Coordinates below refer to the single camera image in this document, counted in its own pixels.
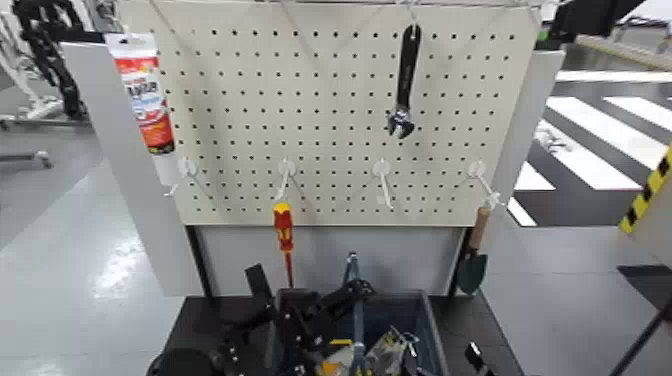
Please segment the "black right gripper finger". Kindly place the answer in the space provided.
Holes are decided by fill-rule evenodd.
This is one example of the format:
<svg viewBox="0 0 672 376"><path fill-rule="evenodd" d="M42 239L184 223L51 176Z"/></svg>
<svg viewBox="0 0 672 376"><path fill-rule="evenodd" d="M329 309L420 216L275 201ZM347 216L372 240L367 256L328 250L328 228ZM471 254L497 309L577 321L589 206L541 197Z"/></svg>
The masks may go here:
<svg viewBox="0 0 672 376"><path fill-rule="evenodd" d="M486 364L482 352L475 342L470 342L467 345L464 356L477 376L493 376L492 369Z"/></svg>

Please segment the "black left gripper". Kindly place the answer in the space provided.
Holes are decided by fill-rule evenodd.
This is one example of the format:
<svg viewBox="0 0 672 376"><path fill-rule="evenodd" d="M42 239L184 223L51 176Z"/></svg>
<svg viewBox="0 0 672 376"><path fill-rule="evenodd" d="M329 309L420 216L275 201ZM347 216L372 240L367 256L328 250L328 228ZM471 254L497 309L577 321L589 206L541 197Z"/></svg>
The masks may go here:
<svg viewBox="0 0 672 376"><path fill-rule="evenodd" d="M260 263L244 270L255 303L266 313L275 312L275 299ZM339 319L376 294L366 280L354 279L321 299L280 299L274 321L276 347L275 375L316 375L322 368L324 352L335 338Z"/></svg>

